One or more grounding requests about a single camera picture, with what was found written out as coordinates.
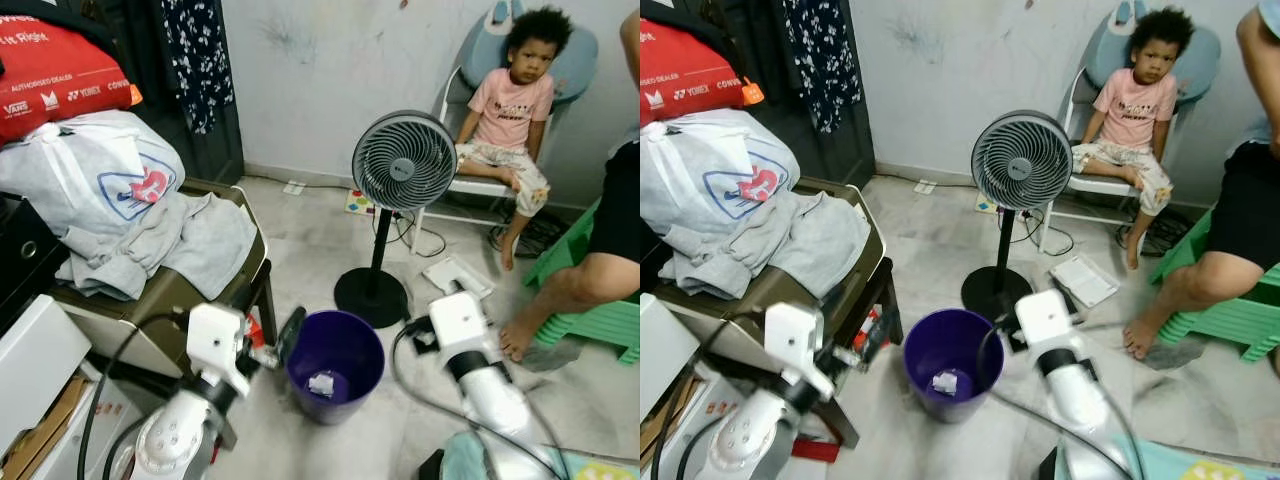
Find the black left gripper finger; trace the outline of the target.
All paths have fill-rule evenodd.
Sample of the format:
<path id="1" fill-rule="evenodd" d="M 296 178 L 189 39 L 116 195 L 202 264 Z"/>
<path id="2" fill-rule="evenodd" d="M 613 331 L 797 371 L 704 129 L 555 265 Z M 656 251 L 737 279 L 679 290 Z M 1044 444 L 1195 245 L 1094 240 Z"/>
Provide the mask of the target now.
<path id="1" fill-rule="evenodd" d="M 297 306 L 287 319 L 278 335 L 278 358 L 280 361 L 287 361 L 294 351 L 306 316 L 306 308 Z"/>
<path id="2" fill-rule="evenodd" d="M 860 330 L 861 343 L 858 353 L 861 366 L 870 366 L 876 356 L 890 343 L 891 315 L 883 314 L 881 308 L 873 308 Z"/>

